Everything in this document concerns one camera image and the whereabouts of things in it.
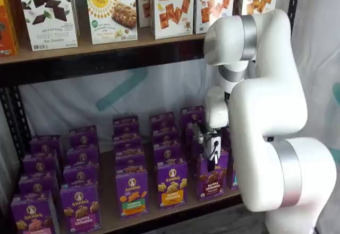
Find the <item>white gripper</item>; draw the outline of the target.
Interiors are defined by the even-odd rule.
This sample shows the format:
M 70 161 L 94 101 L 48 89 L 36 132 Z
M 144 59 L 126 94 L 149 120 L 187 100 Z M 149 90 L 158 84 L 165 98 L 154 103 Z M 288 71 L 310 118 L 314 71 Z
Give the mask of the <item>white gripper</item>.
M 222 134 L 220 131 L 207 133 L 205 137 L 204 156 L 208 159 L 208 172 L 215 170 L 221 154 Z

